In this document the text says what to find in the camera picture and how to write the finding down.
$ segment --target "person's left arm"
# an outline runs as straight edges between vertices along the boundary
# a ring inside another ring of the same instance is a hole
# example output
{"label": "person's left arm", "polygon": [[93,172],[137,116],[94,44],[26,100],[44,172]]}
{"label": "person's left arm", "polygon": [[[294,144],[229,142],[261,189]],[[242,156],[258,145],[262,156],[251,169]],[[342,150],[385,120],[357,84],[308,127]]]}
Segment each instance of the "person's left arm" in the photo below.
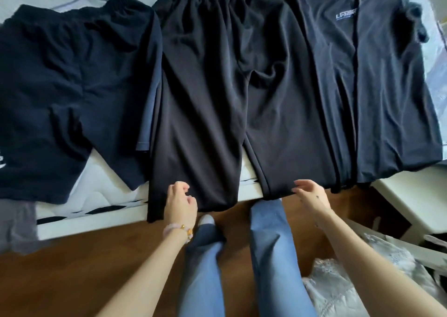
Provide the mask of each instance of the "person's left arm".
{"label": "person's left arm", "polygon": [[[189,186],[176,182],[169,186],[165,223],[193,228],[197,219],[197,202],[186,196]],[[182,229],[172,229],[154,253],[118,291],[97,317],[152,316],[180,249],[188,240]]]}

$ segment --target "denim pant leg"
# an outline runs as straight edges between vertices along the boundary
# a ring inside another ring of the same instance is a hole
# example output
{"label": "denim pant leg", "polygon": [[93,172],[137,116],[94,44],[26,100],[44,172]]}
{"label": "denim pant leg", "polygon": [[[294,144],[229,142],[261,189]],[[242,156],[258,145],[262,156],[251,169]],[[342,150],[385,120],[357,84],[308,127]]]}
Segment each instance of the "denim pant leg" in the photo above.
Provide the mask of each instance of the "denim pant leg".
{"label": "denim pant leg", "polygon": [[295,245],[280,199],[250,211],[250,252],[260,317],[316,317],[301,280]]}
{"label": "denim pant leg", "polygon": [[186,246],[178,317],[225,317],[220,270],[216,259],[225,241],[215,225],[203,224]]}

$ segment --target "foot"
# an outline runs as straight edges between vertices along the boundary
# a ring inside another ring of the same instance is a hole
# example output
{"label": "foot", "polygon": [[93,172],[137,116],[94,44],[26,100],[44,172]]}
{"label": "foot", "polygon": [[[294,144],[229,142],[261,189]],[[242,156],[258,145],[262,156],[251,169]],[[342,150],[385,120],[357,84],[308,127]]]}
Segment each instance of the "foot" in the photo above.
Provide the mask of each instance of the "foot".
{"label": "foot", "polygon": [[213,225],[215,225],[214,218],[211,215],[208,215],[208,214],[207,215],[203,215],[202,217],[200,217],[197,226],[204,225],[204,224],[213,224]]}

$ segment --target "waistband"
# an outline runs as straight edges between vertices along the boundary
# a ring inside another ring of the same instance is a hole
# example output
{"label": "waistband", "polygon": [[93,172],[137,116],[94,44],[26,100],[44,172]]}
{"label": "waistband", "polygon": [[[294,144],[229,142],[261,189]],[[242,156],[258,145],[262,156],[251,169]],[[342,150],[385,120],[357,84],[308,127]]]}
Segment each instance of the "waistband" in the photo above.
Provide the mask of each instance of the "waistband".
{"label": "waistband", "polygon": [[104,14],[111,14],[124,9],[148,10],[150,6],[139,0],[108,0],[102,7],[85,7],[66,12],[57,12],[51,9],[38,8],[31,5],[21,5],[11,16],[12,19],[22,21],[42,21],[42,20],[91,20]]}

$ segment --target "person's right arm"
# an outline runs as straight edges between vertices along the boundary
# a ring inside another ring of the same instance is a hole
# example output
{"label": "person's right arm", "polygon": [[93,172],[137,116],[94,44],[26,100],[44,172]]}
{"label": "person's right arm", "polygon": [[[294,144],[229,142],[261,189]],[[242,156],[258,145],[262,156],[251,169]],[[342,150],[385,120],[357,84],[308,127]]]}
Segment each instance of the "person's right arm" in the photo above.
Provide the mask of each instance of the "person's right arm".
{"label": "person's right arm", "polygon": [[295,192],[329,239],[371,317],[446,317],[447,310],[375,252],[330,208],[324,189],[295,181]]}

